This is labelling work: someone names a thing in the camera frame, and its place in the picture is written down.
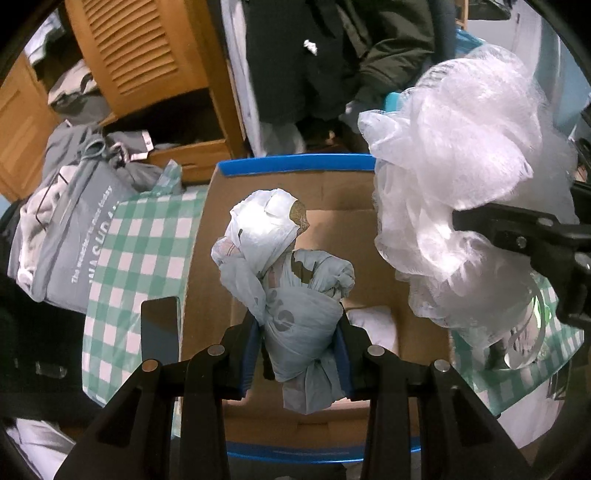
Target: green checkered fabric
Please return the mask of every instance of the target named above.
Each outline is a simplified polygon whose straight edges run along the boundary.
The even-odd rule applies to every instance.
[[[207,187],[172,194],[180,179],[171,161],[152,191],[117,206],[103,243],[82,346],[82,388],[98,403],[106,404],[142,361],[142,302],[177,296],[183,304]]]
[[[558,298],[550,282],[539,277],[537,283],[545,304],[546,332],[544,345],[533,364],[519,370],[487,369],[485,361],[489,349],[472,349],[459,334],[452,333],[454,368],[494,415],[533,392],[558,372],[583,345],[583,331],[563,325],[556,318]]]

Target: black coat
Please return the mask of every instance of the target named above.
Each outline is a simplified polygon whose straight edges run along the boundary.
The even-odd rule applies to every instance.
[[[383,101],[407,87],[434,50],[427,2],[249,0],[246,56],[260,120],[328,120],[356,95]]]

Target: clothes pile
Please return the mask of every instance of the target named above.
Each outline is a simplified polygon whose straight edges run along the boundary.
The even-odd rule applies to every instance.
[[[51,134],[41,184],[20,208],[8,261],[8,276],[33,300],[86,313],[117,204],[151,190],[162,173],[134,161],[153,149],[147,131],[104,135],[97,125],[64,122]]]
[[[111,113],[84,60],[59,77],[49,90],[47,104],[73,125],[98,123]]]

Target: white plastic bag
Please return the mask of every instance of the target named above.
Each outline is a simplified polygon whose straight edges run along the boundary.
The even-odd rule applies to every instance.
[[[308,227],[303,205],[283,190],[259,190],[236,205],[212,248],[220,281],[265,329],[284,406],[312,413],[343,398],[328,350],[353,285],[353,266],[323,251],[293,251]]]
[[[579,223],[576,155],[520,59],[497,46],[436,65],[398,104],[359,117],[377,158],[376,247],[417,316],[486,347],[523,320],[536,286],[527,257],[456,232],[452,211],[499,202]]]
[[[305,208],[285,190],[257,190],[230,211],[224,237],[212,248],[220,281],[264,322],[265,293],[259,279],[308,228]]]

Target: light blue wall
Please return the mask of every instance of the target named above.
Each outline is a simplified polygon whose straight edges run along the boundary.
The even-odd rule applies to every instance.
[[[6,212],[6,209],[10,205],[10,202],[0,195],[0,217]]]
[[[554,111],[554,124],[562,133],[569,135],[580,117],[581,110],[587,105],[591,86],[564,44],[561,45],[560,63],[562,91],[560,103]]]

